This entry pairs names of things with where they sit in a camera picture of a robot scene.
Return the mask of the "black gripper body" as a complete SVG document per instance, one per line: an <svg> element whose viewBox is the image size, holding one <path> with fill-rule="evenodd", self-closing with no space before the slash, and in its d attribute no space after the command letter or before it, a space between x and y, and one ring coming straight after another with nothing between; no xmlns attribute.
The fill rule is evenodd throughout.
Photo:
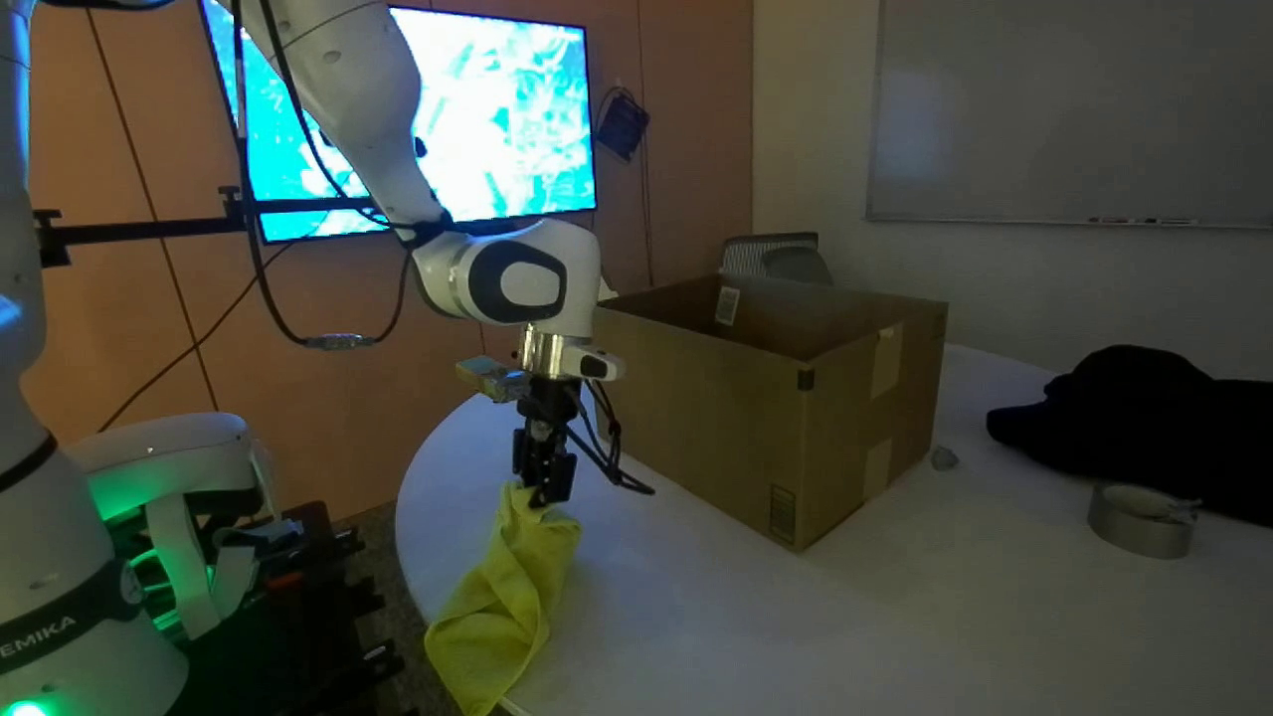
<svg viewBox="0 0 1273 716"><path fill-rule="evenodd" d="M577 383L534 378L516 398L522 427L513 428L513 471L522 480L573 476L570 420L579 414Z"/></svg>

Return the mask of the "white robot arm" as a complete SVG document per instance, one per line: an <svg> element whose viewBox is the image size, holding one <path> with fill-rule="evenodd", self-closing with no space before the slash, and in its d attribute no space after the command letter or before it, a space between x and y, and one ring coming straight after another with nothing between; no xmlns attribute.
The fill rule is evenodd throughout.
<svg viewBox="0 0 1273 716"><path fill-rule="evenodd" d="M25 398L49 339L40 236L26 191L32 14L44 3L154 11L165 0L0 3L0 712L165 716L191 662L142 618L139 582L116 558L86 476ZM599 241L537 217L504 236L467 229L423 172L412 110L423 72L388 0L220 0L291 87L303 122L338 146L367 205L409 254L423 300L445 318L513 326L522 375L579 384L622 370L591 343Z"/></svg>

